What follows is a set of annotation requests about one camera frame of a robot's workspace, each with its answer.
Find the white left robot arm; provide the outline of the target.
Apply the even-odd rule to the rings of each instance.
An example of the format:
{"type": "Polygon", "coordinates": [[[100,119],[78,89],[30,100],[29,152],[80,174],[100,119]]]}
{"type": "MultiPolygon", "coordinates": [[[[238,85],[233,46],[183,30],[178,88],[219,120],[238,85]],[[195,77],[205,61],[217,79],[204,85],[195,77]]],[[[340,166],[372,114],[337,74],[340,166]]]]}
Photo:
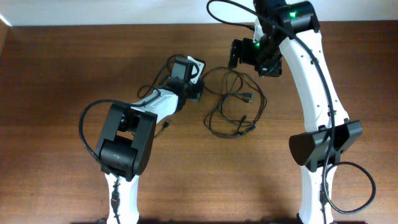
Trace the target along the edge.
{"type": "Polygon", "coordinates": [[[102,168],[109,168],[104,173],[109,189],[109,215],[100,223],[139,222],[139,177],[150,158],[155,127],[180,111],[187,100],[200,99],[204,82],[199,77],[205,66],[198,58],[177,58],[165,85],[136,103],[111,105],[96,145],[102,168]]]}

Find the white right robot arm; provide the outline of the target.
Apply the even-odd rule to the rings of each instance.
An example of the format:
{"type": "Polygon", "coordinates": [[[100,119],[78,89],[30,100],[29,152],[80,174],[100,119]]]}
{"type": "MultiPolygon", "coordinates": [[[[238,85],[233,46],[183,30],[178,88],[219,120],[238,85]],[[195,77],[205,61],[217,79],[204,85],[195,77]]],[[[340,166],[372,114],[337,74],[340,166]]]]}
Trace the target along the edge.
{"type": "Polygon", "coordinates": [[[254,1],[251,39],[235,40],[229,67],[252,65],[263,77],[278,77],[282,62],[292,72],[303,109],[305,132],[289,139],[302,175],[299,223],[333,223],[333,177],[341,155],[363,128],[352,121],[336,94],[322,47],[320,23],[312,3],[254,1]]]}

